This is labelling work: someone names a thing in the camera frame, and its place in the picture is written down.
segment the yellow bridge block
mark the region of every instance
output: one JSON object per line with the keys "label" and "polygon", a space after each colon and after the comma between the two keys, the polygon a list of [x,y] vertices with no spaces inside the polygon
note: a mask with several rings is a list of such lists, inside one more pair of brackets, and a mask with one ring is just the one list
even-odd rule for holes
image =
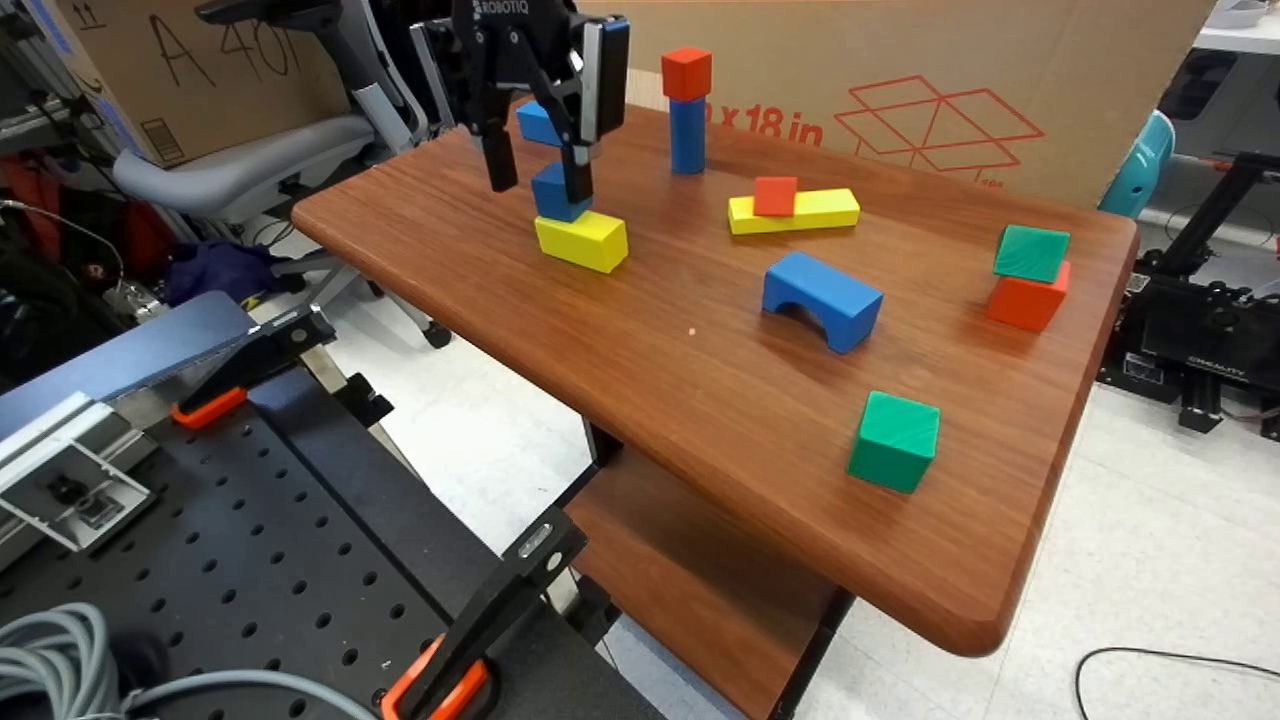
{"label": "yellow bridge block", "polygon": [[733,235],[823,231],[823,230],[850,230],[856,221],[858,221],[858,203],[848,189],[796,193],[791,218],[757,218],[757,195],[727,195]]}
{"label": "yellow bridge block", "polygon": [[564,263],[612,271],[615,263],[627,259],[627,226],[603,214],[582,214],[573,226],[535,218],[532,231],[535,231],[535,249]]}

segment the red block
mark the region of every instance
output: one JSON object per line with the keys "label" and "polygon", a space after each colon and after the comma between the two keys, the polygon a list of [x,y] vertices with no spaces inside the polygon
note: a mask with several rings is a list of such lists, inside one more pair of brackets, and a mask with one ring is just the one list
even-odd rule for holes
{"label": "red block", "polygon": [[752,214],[757,218],[796,218],[796,175],[757,175]]}
{"label": "red block", "polygon": [[663,98],[666,102],[703,102],[710,98],[710,53],[670,49],[663,55]]}
{"label": "red block", "polygon": [[1005,275],[988,301],[988,316],[1012,327],[1040,334],[1072,289],[1072,263],[1055,271],[1050,285],[1012,280]]}

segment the gray cable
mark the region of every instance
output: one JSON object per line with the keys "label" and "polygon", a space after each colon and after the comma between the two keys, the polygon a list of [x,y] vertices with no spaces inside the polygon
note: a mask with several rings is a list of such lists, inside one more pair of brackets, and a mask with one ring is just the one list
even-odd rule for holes
{"label": "gray cable", "polygon": [[328,683],[314,683],[314,681],[302,681],[302,677],[286,677],[286,672],[261,672],[261,669],[201,672],[201,677],[178,677],[178,681],[156,683],[149,692],[133,692],[122,700],[122,716],[140,712],[149,704],[171,700],[171,697],[192,697],[192,692],[213,692],[213,688],[244,688],[244,683],[286,688],[286,692],[301,692],[301,697],[314,697],[320,704],[328,704],[328,709],[335,709],[335,712],[344,712],[353,720],[373,720],[367,709],[360,709],[356,700],[349,700],[344,692],[335,692]]}
{"label": "gray cable", "polygon": [[105,249],[113,253],[113,259],[114,259],[114,285],[122,280],[122,258],[121,258],[121,249],[114,249],[113,242],[105,242],[99,231],[90,231],[90,230],[83,230],[83,226],[74,226],[74,221],[61,218],[61,214],[47,214],[47,207],[35,207],[35,203],[22,203],[22,200],[10,200],[10,195],[5,195],[5,200],[0,200],[0,207],[17,207],[17,214],[32,214],[32,218],[57,221],[57,226],[65,226],[65,230],[72,230],[72,231],[81,231],[81,235],[88,235],[88,242],[105,244]]}
{"label": "gray cable", "polygon": [[323,700],[353,720],[373,720],[367,709],[339,697],[335,688],[323,688],[314,681],[286,677],[286,672],[261,672],[261,669],[178,677],[178,681],[133,692],[121,704],[114,660],[107,654],[107,619],[90,606],[61,606],[0,630],[0,700],[39,692],[47,697],[47,709],[57,720],[90,720],[90,716],[126,720],[126,712],[164,704],[171,697],[240,688],[240,683],[286,688],[286,692]]}
{"label": "gray cable", "polygon": [[1208,666],[1208,669],[1230,669],[1230,672],[1250,672],[1250,677],[1280,681],[1280,669],[1245,666],[1245,660],[1230,660],[1230,658],[1195,658],[1195,654],[1165,654],[1165,649],[1108,644],[1108,649],[1090,649],[1090,654],[1085,654],[1085,658],[1077,660],[1072,692],[1077,692],[1077,712],[1081,712],[1081,720],[1088,720],[1085,669],[1088,669],[1096,658],[1150,658],[1150,660]]}

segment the blue object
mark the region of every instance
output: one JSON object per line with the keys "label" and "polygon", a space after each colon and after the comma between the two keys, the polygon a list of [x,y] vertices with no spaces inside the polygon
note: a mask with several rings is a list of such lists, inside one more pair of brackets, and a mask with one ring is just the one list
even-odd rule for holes
{"label": "blue object", "polygon": [[32,426],[51,403],[83,394],[90,402],[114,402],[133,388],[159,383],[164,377],[186,374],[192,359],[209,359],[244,344],[246,316],[224,298],[192,298],[186,304],[159,311],[133,334],[121,334],[90,352],[10,388],[0,397],[0,439]]}
{"label": "blue object", "polygon": [[275,258],[244,244],[184,244],[164,271],[159,301],[184,304],[201,293],[226,293],[235,304],[270,298],[278,289]]}
{"label": "blue object", "polygon": [[1165,112],[1150,112],[1144,133],[1130,140],[1126,160],[1119,166],[1111,189],[1096,203],[1098,214],[1137,218],[1154,195],[1165,166],[1174,149],[1174,130]]}
{"label": "blue object", "polygon": [[670,102],[670,174],[698,175],[707,168],[707,102]]}
{"label": "blue object", "polygon": [[552,218],[559,226],[573,226],[592,207],[587,200],[569,203],[559,166],[548,166],[542,174],[532,175],[532,203],[535,203],[535,218]]}
{"label": "blue object", "polygon": [[835,357],[873,337],[881,304],[884,293],[805,253],[791,253],[765,271],[765,311],[805,308],[823,327]]}
{"label": "blue object", "polygon": [[552,149],[559,149],[554,123],[552,123],[552,116],[548,116],[535,102],[527,102],[527,103],[514,107],[514,123],[521,123],[521,135],[525,135],[527,144],[552,144]]}

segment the green block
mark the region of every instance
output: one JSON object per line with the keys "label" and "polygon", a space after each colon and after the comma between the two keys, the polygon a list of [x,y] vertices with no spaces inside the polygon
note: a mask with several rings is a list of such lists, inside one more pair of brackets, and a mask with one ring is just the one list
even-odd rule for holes
{"label": "green block", "polygon": [[939,409],[873,394],[848,451],[848,478],[892,491],[914,491],[935,461],[939,429]]}
{"label": "green block", "polygon": [[1006,226],[995,249],[995,275],[1050,285],[1069,259],[1072,231]]}

